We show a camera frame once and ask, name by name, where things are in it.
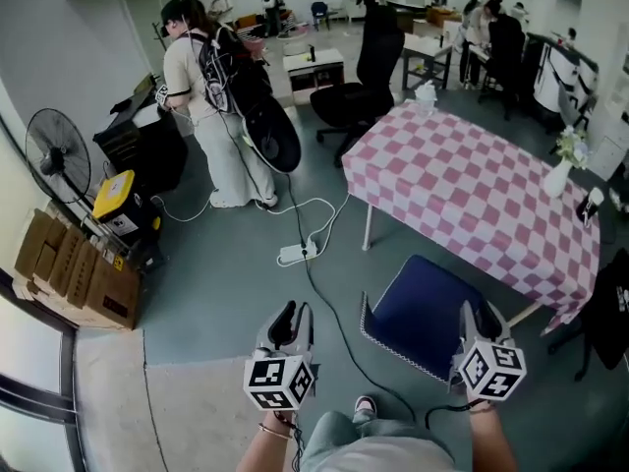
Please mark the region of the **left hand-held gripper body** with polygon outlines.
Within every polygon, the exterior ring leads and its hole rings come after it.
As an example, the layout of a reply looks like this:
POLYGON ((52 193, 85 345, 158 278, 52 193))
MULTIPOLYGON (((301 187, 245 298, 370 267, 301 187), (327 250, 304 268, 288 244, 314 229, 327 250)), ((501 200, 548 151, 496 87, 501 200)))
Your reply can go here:
POLYGON ((315 384, 312 355, 257 348, 245 362, 243 391, 260 411, 297 411, 315 384))

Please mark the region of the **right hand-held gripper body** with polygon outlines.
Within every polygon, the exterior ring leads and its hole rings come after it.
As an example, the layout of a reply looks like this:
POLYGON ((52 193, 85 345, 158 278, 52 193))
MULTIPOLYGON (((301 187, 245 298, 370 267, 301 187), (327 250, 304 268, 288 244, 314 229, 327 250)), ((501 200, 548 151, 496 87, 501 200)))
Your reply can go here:
POLYGON ((491 401, 506 400, 527 375, 522 349, 479 339, 453 357, 453 368, 473 399, 491 401))

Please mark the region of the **person's right forearm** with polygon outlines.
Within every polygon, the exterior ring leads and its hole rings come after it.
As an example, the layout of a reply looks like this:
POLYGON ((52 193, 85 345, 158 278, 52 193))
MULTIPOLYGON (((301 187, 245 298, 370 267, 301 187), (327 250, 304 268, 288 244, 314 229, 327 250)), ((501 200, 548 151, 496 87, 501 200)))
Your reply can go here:
POLYGON ((482 401, 469 413, 473 472, 518 472, 518 465, 494 405, 482 401))

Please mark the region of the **person's left forearm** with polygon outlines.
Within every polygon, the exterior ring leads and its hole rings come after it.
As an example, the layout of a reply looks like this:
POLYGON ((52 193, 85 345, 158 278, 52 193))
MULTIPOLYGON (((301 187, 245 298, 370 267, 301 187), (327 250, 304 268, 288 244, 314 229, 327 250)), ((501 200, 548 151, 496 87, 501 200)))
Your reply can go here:
POLYGON ((301 431, 296 422, 294 411, 268 411, 262 423, 273 420, 289 422, 293 428, 292 439, 285 441, 273 435, 257 430, 250 446, 239 462, 236 472, 285 472, 287 450, 290 442, 296 446, 295 456, 291 460, 291 472, 301 472, 301 431))

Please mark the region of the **black mesh office chair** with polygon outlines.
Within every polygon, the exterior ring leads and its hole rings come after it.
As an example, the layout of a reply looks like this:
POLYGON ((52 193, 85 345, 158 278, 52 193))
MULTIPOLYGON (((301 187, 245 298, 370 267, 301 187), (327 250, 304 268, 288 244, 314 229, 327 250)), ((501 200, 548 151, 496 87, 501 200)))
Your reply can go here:
POLYGON ((592 353, 613 370, 629 349, 629 252, 619 249, 613 260, 597 275, 591 299, 579 312, 576 325, 549 344, 552 355, 561 347, 582 336, 583 362, 575 374, 580 382, 587 374, 592 353))

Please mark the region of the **black high-back office chair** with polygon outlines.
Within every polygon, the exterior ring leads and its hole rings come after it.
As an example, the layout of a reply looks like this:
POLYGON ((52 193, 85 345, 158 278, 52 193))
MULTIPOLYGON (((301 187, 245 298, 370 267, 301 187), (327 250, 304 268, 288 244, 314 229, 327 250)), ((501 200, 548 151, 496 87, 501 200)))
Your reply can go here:
POLYGON ((316 132, 316 140, 321 143, 331 134, 345 136, 334 155, 335 167, 342 166, 343 154, 393 107, 390 80, 404 41, 395 10, 388 6, 372 8, 364 23, 358 80, 321 88, 311 95, 314 113, 328 125, 316 132))

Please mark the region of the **rose gold bangle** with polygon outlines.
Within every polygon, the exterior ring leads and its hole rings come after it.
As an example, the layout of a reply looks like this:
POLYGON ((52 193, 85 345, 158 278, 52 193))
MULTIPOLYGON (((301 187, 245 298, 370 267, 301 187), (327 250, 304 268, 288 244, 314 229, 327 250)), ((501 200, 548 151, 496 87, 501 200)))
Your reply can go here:
POLYGON ((258 423, 257 427, 261 432, 273 435, 279 439, 289 441, 292 439, 293 428, 289 422, 273 420, 266 423, 258 423))

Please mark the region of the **white power strip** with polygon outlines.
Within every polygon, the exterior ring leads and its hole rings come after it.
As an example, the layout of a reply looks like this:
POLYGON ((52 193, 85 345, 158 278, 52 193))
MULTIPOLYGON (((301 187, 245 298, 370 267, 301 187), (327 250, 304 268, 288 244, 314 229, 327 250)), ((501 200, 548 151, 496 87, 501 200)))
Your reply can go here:
POLYGON ((280 267, 289 267, 317 258, 318 247, 312 238, 304 243, 283 247, 280 249, 277 263, 280 267))

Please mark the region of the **person's jeans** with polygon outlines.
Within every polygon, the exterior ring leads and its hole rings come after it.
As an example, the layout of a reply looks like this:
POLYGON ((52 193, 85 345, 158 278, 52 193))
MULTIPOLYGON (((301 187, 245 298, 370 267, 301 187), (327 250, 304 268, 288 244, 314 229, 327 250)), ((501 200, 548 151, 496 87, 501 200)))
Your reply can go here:
POLYGON ((453 461, 450 450, 431 431, 416 423, 379 418, 373 410, 362 409, 352 418, 338 411, 323 414, 306 445, 301 460, 302 469, 314 471, 334 452, 368 438, 411 439, 431 443, 453 461))

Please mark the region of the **person's right shoe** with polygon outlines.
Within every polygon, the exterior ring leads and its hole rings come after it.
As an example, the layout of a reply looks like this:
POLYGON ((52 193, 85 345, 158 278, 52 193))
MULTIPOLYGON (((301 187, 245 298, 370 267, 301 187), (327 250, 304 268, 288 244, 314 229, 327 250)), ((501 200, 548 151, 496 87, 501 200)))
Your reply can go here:
POLYGON ((361 395, 355 403, 353 423, 363 425, 377 418, 377 406, 374 399, 368 395, 361 395))

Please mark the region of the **person's light shirt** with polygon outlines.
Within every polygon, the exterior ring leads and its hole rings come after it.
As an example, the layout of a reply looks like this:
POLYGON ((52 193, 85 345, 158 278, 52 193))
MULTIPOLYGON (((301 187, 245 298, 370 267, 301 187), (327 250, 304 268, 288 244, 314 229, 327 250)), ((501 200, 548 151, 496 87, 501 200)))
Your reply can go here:
POLYGON ((456 472, 453 459, 438 444, 412 438, 372 437, 334 454, 336 472, 456 472))

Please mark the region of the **pink checked tablecloth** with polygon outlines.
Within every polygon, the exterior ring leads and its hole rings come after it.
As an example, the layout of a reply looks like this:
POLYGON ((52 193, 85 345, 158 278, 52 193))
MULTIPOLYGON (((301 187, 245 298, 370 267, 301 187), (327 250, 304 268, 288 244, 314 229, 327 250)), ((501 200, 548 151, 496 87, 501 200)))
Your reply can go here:
POLYGON ((392 108, 344 155, 351 195, 571 323, 590 300, 600 225, 577 216, 585 191, 543 190, 549 166, 503 138, 415 102, 392 108))

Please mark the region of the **dark bottle with white cap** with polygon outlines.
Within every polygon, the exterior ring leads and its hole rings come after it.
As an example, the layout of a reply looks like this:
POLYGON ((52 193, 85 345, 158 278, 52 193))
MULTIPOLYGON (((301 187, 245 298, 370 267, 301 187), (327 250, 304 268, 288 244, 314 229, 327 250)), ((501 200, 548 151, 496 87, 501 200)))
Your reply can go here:
POLYGON ((598 187, 594 187, 578 205, 576 214, 585 227, 590 226, 592 219, 598 213, 603 201, 604 194, 602 190, 598 187))

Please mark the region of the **large black round pan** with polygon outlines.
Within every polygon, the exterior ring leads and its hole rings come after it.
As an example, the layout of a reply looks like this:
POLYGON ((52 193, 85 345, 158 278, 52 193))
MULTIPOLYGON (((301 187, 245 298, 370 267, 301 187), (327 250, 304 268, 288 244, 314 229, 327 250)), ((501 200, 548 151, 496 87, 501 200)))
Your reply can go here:
POLYGON ((245 116, 244 132, 254 151, 274 171, 288 174, 299 166, 299 136, 274 97, 266 97, 245 116))

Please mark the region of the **white flower bouquet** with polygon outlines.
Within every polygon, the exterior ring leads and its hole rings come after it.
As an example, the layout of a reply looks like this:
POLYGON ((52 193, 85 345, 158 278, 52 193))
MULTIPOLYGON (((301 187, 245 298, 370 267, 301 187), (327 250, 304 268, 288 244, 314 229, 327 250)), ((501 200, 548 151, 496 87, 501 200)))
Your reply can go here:
POLYGON ((566 126, 556 140, 556 153, 574 168, 585 169, 590 157, 588 135, 583 129, 566 126))

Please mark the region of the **stack of cardboard boxes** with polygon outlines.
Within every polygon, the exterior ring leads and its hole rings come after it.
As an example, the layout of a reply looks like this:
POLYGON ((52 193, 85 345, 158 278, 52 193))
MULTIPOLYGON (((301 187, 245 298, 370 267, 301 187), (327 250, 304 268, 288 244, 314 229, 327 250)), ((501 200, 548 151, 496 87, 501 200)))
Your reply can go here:
POLYGON ((142 278, 120 255, 45 211, 29 212, 14 264, 18 297, 78 327, 132 330, 142 278))

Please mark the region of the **yellow-lid black bin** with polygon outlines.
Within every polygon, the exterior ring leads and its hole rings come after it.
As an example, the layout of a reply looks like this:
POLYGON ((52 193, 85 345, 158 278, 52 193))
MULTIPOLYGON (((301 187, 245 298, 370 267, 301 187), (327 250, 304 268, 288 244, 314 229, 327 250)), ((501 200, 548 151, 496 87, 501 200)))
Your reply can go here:
POLYGON ((140 241, 155 242, 162 223, 158 208, 137 185, 134 170, 103 181, 92 216, 128 246, 140 241))

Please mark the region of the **white drawer cabinet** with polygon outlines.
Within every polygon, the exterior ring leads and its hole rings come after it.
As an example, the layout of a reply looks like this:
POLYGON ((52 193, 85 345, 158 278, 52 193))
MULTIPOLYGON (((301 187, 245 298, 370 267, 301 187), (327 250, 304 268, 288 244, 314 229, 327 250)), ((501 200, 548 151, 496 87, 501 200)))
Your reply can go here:
POLYGON ((608 181, 629 151, 629 124, 609 116, 592 117, 589 123, 589 169, 608 181))

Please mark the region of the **black cabinet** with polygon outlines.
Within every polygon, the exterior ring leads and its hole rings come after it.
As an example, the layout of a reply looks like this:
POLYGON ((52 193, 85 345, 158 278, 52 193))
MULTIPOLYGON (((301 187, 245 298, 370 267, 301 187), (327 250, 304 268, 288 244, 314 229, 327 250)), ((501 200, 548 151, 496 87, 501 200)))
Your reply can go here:
POLYGON ((118 172, 132 170, 137 185, 156 195, 178 187, 188 147, 174 115, 164 111, 147 88, 117 104, 118 111, 92 140, 118 172))

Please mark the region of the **glass double door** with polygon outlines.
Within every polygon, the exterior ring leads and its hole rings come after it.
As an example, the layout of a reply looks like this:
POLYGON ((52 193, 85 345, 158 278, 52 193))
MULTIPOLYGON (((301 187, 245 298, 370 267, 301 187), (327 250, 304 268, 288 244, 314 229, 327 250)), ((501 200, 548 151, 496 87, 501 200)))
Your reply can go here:
POLYGON ((16 290, 0 268, 0 470, 87 472, 75 397, 77 329, 16 290))

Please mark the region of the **black backpack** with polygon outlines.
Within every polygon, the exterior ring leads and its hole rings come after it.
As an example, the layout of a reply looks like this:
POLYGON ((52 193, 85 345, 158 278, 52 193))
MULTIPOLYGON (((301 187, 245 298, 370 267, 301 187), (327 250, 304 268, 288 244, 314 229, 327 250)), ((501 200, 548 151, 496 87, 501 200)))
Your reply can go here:
POLYGON ((213 38, 207 38, 200 50, 198 64, 202 75, 205 101, 223 113, 238 111, 231 92, 233 78, 250 52, 228 26, 221 25, 213 38))

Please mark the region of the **white low cabinet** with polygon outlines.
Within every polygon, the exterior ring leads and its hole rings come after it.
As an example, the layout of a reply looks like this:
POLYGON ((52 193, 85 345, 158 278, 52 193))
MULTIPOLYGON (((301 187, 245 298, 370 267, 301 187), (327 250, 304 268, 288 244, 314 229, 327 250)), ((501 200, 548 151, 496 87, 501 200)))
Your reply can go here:
POLYGON ((283 67, 289 78, 295 105, 309 104, 311 95, 317 90, 345 82, 344 59, 335 48, 312 47, 309 52, 285 56, 283 67))

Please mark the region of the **black standing fan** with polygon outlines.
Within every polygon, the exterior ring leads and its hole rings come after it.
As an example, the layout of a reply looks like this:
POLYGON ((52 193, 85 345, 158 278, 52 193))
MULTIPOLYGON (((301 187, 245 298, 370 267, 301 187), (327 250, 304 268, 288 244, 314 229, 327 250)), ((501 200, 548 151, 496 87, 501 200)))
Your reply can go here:
POLYGON ((42 108, 31 117, 25 137, 25 156, 31 176, 63 204, 88 204, 91 162, 85 140, 61 111, 42 108))

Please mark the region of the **grey metal desk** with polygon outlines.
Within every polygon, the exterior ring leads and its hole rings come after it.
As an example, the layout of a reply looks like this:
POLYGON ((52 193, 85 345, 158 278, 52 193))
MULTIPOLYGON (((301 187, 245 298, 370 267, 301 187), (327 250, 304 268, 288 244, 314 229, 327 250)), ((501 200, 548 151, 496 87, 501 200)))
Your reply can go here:
POLYGON ((413 90, 431 81, 437 89, 446 89, 452 59, 452 46, 443 40, 405 34, 402 51, 402 90, 413 90))

